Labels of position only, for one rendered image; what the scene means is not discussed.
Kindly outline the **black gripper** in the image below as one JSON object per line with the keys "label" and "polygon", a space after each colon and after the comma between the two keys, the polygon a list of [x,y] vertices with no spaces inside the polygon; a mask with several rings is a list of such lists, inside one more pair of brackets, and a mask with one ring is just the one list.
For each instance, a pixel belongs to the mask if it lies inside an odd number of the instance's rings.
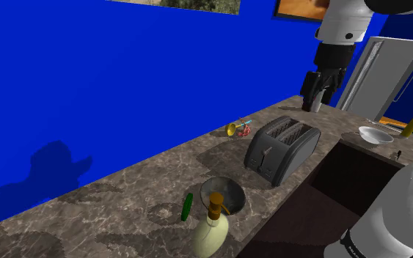
{"label": "black gripper", "polygon": [[[314,64],[317,71],[308,71],[300,95],[303,97],[303,111],[319,111],[321,103],[329,105],[333,94],[341,87],[346,69],[352,59],[356,45],[333,45],[320,43]],[[322,78],[330,75],[324,91]]]}

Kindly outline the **grey steel fridge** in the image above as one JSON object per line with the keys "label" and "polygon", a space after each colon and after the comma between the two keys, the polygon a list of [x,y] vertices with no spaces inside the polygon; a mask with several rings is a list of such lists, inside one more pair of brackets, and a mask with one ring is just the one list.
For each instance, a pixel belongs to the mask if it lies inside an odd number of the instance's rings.
{"label": "grey steel fridge", "polygon": [[413,40],[370,37],[336,107],[378,122],[412,72]]}

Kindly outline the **dark grey toaster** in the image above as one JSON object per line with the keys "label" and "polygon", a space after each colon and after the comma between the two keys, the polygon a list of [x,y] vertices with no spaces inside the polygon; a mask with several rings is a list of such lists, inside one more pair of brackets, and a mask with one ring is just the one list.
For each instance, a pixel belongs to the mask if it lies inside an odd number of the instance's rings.
{"label": "dark grey toaster", "polygon": [[314,153],[320,136],[317,128],[289,116],[279,117],[254,135],[244,166],[278,187]]}

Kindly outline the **white bowl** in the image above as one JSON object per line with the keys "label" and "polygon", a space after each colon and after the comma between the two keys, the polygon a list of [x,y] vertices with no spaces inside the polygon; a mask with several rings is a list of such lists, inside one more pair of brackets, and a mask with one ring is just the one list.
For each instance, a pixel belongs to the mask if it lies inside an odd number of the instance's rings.
{"label": "white bowl", "polygon": [[394,138],[390,134],[368,126],[360,126],[359,134],[362,139],[371,144],[389,144],[394,142]]}

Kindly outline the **dark sink basin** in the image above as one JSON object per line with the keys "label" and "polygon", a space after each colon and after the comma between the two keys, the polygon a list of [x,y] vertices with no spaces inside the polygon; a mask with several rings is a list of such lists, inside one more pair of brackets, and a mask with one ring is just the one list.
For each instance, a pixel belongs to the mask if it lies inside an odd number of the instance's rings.
{"label": "dark sink basin", "polygon": [[323,258],[401,168],[339,141],[236,258]]}

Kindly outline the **grey metal bowl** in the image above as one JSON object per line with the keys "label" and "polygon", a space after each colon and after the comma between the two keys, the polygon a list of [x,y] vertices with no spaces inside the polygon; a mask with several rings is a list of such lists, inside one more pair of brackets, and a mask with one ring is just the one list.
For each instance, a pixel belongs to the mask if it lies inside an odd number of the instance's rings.
{"label": "grey metal bowl", "polygon": [[229,177],[212,177],[206,180],[200,187],[200,198],[205,207],[209,205],[209,196],[218,192],[224,197],[224,206],[235,215],[240,212],[246,204],[246,195],[243,188]]}

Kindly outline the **green disc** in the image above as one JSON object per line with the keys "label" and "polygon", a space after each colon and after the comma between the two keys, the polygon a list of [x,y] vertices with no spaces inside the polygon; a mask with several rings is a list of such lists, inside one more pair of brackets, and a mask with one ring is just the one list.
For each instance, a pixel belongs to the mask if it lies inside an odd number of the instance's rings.
{"label": "green disc", "polygon": [[183,203],[183,209],[182,209],[181,217],[180,217],[181,221],[186,221],[186,219],[189,217],[192,202],[193,202],[193,194],[188,193]]}

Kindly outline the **pale yellow soap dispenser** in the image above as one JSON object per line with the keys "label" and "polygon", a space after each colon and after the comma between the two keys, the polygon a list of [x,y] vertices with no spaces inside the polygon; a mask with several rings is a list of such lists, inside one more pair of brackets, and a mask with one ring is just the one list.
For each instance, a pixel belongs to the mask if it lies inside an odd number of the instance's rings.
{"label": "pale yellow soap dispenser", "polygon": [[192,248],[196,258],[210,258],[224,243],[229,231],[229,221],[222,211],[229,213],[224,206],[224,197],[219,192],[209,196],[208,213],[194,230]]}

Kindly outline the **orange wall picture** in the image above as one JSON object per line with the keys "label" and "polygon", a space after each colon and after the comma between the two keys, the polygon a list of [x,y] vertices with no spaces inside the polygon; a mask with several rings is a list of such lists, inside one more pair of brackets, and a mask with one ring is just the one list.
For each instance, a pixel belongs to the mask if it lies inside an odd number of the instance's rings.
{"label": "orange wall picture", "polygon": [[276,0],[274,17],[322,21],[330,0]]}

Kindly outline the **wall picture with greenery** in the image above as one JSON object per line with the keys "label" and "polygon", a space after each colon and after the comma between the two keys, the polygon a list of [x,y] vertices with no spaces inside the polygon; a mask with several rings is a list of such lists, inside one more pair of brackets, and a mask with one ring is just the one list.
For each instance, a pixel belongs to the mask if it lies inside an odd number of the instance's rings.
{"label": "wall picture with greenery", "polygon": [[241,0],[107,0],[238,15]]}

